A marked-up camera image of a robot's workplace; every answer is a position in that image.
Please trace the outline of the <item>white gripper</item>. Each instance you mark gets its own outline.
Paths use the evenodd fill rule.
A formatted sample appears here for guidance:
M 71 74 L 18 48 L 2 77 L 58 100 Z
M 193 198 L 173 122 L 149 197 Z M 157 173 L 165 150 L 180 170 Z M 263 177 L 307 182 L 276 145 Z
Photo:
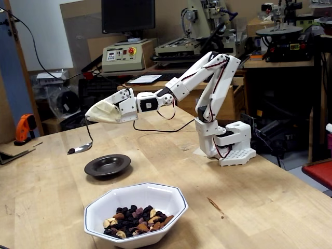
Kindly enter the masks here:
M 138 120 L 137 102 L 133 90 L 121 89 L 102 100 L 104 104 L 119 105 L 119 123 Z

